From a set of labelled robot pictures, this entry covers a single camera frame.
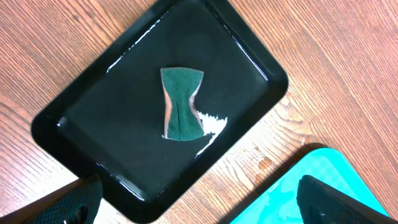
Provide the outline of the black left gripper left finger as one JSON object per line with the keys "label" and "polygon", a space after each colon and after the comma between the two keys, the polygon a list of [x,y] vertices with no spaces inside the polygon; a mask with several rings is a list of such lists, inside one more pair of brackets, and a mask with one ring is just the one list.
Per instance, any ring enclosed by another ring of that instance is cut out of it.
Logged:
{"label": "black left gripper left finger", "polygon": [[1,217],[1,224],[93,224],[102,198],[99,176],[78,179]]}

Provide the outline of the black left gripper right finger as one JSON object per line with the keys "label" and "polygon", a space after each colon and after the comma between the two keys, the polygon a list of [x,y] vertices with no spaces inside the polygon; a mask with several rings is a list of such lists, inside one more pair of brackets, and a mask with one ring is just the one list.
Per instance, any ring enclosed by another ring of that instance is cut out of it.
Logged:
{"label": "black left gripper right finger", "polygon": [[397,224],[311,175],[298,183],[297,205],[304,224]]}

